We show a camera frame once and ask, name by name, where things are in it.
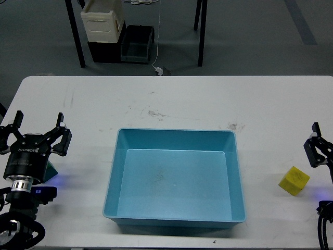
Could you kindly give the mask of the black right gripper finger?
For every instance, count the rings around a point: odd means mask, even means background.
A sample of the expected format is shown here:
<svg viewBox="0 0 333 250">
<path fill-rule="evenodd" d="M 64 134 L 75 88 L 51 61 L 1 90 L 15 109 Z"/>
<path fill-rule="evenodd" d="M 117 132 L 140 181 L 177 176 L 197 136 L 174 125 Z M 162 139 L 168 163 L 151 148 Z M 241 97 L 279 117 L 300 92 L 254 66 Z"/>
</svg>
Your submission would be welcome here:
<svg viewBox="0 0 333 250">
<path fill-rule="evenodd" d="M 321 165 L 332 168 L 332 143 L 322 137 L 318 122 L 313 123 L 312 133 L 303 147 L 312 168 Z"/>
</svg>

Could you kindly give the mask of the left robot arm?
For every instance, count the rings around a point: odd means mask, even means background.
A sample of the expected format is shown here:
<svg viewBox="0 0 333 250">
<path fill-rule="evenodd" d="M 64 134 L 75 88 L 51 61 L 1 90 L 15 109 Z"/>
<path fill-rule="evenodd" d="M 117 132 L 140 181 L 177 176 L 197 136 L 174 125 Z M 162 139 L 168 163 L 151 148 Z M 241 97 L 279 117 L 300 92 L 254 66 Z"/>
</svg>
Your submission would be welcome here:
<svg viewBox="0 0 333 250">
<path fill-rule="evenodd" d="M 72 138 L 59 113 L 55 127 L 45 134 L 21 134 L 22 111 L 12 123 L 1 127 L 1 154 L 9 154 L 3 178 L 11 182 L 1 189 L 1 249 L 30 249 L 45 237 L 45 228 L 36 221 L 39 205 L 57 196 L 57 188 L 43 183 L 57 175 L 50 154 L 65 156 Z"/>
</svg>

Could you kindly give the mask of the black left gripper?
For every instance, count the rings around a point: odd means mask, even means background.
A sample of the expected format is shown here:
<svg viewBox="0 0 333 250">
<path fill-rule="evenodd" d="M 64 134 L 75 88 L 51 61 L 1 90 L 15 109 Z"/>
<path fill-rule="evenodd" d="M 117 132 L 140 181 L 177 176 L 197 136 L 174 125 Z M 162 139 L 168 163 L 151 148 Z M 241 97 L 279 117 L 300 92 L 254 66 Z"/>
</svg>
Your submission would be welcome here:
<svg viewBox="0 0 333 250">
<path fill-rule="evenodd" d="M 4 179 L 28 177 L 34 182 L 44 182 L 50 154 L 62 157 L 67 155 L 72 133 L 63 120 L 64 115 L 59 112 L 55 127 L 44 135 L 21 135 L 19 128 L 23 121 L 23 112 L 18 110 L 12 123 L 1 126 L 1 155 L 10 152 Z M 7 143 L 11 134 L 15 135 L 16 141 L 9 147 Z"/>
</svg>

